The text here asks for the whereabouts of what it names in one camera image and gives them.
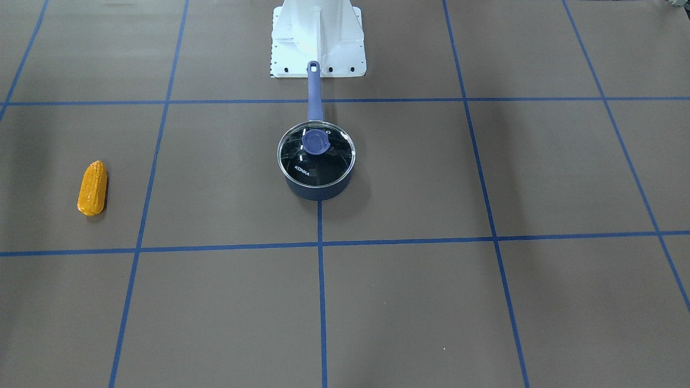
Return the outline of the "glass pot lid blue knob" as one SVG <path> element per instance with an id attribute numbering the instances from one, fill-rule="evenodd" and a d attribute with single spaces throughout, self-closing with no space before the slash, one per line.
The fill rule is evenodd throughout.
<path id="1" fill-rule="evenodd" d="M 352 137 L 327 121 L 298 123 L 278 142 L 279 170 L 290 183 L 306 189 L 325 189 L 345 181 L 356 157 Z"/>

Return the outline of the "dark blue saucepan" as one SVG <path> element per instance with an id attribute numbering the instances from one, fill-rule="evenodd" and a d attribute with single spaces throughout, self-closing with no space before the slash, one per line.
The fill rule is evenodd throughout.
<path id="1" fill-rule="evenodd" d="M 332 199 L 348 186 L 356 163 L 352 136 L 325 120 L 321 66 L 307 64 L 307 119 L 287 130 L 278 142 L 278 167 L 289 189 L 303 199 Z"/>

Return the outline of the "yellow corn cob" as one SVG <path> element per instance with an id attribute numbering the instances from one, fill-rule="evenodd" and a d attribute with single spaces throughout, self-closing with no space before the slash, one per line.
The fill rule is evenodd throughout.
<path id="1" fill-rule="evenodd" d="M 77 197 L 77 209 L 85 216 L 96 216 L 105 209 L 108 172 L 105 164 L 92 162 L 85 170 Z"/>

